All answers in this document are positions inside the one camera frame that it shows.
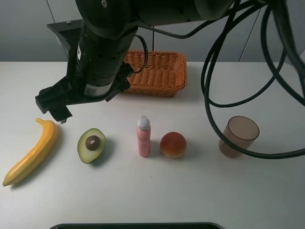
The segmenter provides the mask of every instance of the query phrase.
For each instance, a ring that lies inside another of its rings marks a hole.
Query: orange wicker basket
[[[125,62],[135,71],[144,63],[143,51],[128,51]],[[128,78],[126,93],[173,97],[186,86],[185,56],[176,52],[149,52],[146,67]]]

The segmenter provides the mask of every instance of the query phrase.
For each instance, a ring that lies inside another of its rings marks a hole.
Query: bottle
[[[148,156],[151,150],[151,125],[146,115],[142,115],[138,121],[137,137],[140,156]]]

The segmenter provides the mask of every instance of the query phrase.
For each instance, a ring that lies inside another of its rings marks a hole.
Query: banana
[[[10,169],[4,178],[3,186],[13,185],[24,179],[44,160],[54,146],[58,134],[57,125],[51,120],[44,121],[40,118],[36,118],[36,122],[43,128],[39,142],[21,161]]]

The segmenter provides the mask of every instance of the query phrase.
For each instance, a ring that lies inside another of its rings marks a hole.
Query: plastic cup
[[[259,136],[259,128],[250,118],[235,116],[228,121],[224,136],[237,146],[247,149]],[[218,146],[220,151],[227,157],[236,158],[242,155],[242,153],[232,149],[221,139]]]

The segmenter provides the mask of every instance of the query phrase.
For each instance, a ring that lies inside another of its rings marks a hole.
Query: tabletop
[[[36,144],[41,126],[52,119],[35,104],[38,92],[66,72],[65,62],[0,62],[0,177]],[[23,181],[0,188],[1,229],[49,229],[62,223],[213,222],[225,229],[305,228],[305,156],[263,160],[229,159],[206,116],[200,88],[202,62],[187,63],[187,86],[174,98],[120,94],[110,102],[69,106],[73,117],[59,127],[48,157]],[[282,76],[300,91],[295,70]],[[256,93],[271,77],[265,63],[219,62],[211,99],[232,103]],[[215,108],[220,129],[236,115],[253,119],[260,136],[251,150],[280,153],[305,148],[305,109],[274,82],[255,100]],[[137,152],[141,115],[151,121],[152,151]],[[90,128],[106,136],[93,163],[81,162],[80,136]],[[183,158],[159,152],[164,134],[187,140]]]

